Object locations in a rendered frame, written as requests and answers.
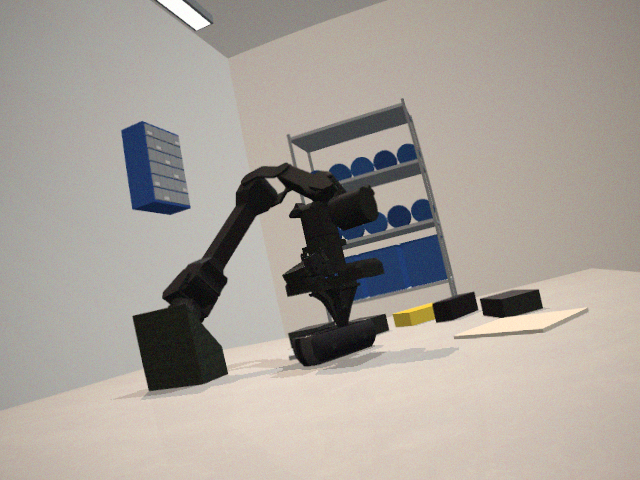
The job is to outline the cream flat board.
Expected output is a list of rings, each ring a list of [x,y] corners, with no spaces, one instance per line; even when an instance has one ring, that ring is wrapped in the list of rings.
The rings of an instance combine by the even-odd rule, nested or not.
[[[544,314],[501,318],[464,331],[453,337],[454,339],[471,339],[478,337],[500,337],[505,335],[544,333],[589,312],[588,309],[589,308],[587,307],[578,308],[576,310],[554,311]]]

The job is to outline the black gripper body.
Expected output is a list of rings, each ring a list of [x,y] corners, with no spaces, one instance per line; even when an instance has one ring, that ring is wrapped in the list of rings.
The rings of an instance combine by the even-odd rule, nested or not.
[[[305,293],[316,293],[324,290],[357,283],[356,280],[385,274],[383,263],[378,258],[359,260],[346,263],[342,246],[347,245],[346,239],[340,239],[339,233],[318,236],[306,241],[307,247],[302,248],[303,253],[314,254],[314,248],[320,247],[330,260],[334,274],[324,274],[314,281],[314,284],[291,292],[285,286],[287,297]],[[338,274],[335,276],[335,274]],[[325,277],[328,277],[325,279]]]

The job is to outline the yellow rectangular block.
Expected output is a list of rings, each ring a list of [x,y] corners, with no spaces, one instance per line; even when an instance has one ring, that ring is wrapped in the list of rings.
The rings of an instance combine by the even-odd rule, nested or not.
[[[393,314],[395,326],[413,326],[435,319],[432,304]]]

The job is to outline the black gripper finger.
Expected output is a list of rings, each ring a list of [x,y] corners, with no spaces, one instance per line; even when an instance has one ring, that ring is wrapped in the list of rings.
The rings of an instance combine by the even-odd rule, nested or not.
[[[324,290],[332,299],[340,327],[349,323],[351,308],[360,283]]]
[[[321,301],[323,305],[326,307],[326,309],[328,310],[328,312],[331,314],[337,326],[340,327],[332,299],[324,291],[316,292],[308,295],[310,297],[314,297],[319,301]]]

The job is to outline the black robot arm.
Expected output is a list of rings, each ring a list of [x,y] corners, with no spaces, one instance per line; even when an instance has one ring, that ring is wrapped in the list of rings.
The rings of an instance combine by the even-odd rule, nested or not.
[[[265,180],[275,177],[285,186],[280,193]],[[305,241],[339,233],[338,227],[345,231],[373,222],[379,216],[375,191],[369,184],[347,192],[331,171],[313,174],[288,163],[262,166],[241,180],[236,206],[204,256],[189,263],[166,287],[162,299],[168,302],[168,308],[186,304],[202,323],[227,283],[223,270],[256,215],[282,203],[291,190],[313,201],[295,203],[289,214],[290,218],[301,218]],[[282,275],[291,292],[311,286],[323,274],[334,274],[320,247],[314,248],[314,254],[307,256],[304,252],[300,256],[301,262]]]

